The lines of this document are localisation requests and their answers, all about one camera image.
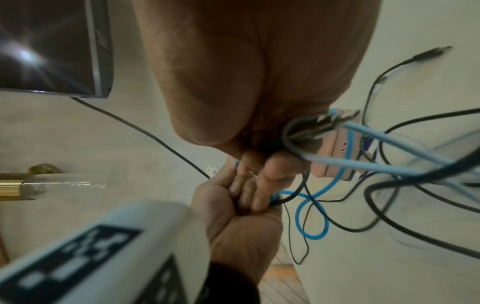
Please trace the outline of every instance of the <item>black screen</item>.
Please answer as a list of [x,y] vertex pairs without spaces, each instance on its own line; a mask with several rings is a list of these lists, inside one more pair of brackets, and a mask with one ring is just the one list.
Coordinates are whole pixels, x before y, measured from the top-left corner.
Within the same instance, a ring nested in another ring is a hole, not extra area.
[[95,93],[85,0],[0,1],[0,88]]

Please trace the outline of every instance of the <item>fingernail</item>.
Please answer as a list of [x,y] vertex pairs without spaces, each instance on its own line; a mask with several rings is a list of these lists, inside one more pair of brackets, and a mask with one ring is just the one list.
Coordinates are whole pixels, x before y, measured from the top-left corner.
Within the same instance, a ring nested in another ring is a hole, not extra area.
[[240,196],[240,200],[238,200],[238,204],[242,209],[248,209],[250,207],[250,194],[244,192]]
[[228,188],[228,191],[230,192],[230,195],[237,196],[240,193],[240,183],[234,181]]
[[253,202],[251,203],[251,210],[254,212],[260,211],[262,208],[262,200],[257,196],[253,198]]

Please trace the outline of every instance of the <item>white device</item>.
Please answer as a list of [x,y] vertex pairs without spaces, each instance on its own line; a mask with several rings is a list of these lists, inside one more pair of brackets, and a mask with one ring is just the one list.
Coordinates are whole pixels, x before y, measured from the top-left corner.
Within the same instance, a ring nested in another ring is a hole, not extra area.
[[0,303],[194,303],[208,273],[202,221],[137,202],[0,271]]

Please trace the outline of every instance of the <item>transparent tube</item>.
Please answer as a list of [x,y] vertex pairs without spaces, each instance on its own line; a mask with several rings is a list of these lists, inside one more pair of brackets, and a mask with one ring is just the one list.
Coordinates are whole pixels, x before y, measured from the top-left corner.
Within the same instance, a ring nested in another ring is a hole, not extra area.
[[20,194],[24,199],[61,198],[107,188],[101,174],[35,174],[23,181]]

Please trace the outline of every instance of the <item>wall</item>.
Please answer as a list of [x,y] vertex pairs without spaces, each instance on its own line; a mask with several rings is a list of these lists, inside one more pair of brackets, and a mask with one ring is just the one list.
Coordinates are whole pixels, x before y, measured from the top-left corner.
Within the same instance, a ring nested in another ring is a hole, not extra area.
[[[108,4],[113,90],[106,101],[88,102],[151,131],[200,168],[222,165],[221,153],[174,135],[130,0]],[[12,258],[134,200],[190,203],[194,188],[205,180],[152,139],[69,98],[0,92],[0,109],[0,172],[24,172],[48,162],[66,172],[113,174],[122,181],[90,196],[1,203],[0,232]]]

